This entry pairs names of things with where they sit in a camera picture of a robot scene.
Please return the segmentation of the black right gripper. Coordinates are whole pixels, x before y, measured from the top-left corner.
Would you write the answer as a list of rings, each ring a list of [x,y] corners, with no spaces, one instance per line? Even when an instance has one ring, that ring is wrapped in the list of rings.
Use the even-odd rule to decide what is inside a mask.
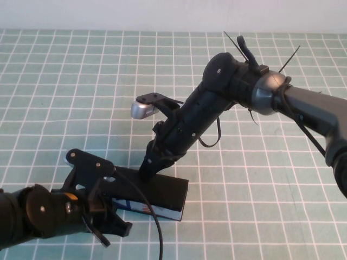
[[[197,141],[206,148],[215,146],[217,142],[208,145],[201,135],[216,121],[216,111],[195,107],[191,111],[177,109],[166,121],[157,123],[153,128],[156,136],[152,147],[147,146],[139,169],[141,180],[149,181],[161,170],[171,167]]]

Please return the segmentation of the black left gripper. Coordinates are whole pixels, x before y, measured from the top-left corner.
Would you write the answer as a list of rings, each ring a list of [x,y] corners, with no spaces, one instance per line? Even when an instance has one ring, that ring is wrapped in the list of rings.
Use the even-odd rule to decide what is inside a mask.
[[[124,221],[116,213],[118,206],[112,194],[104,189],[104,196],[96,194],[89,200],[86,190],[53,189],[51,193],[56,230],[54,236],[74,233],[91,233],[98,240],[106,235],[127,237],[133,224]]]

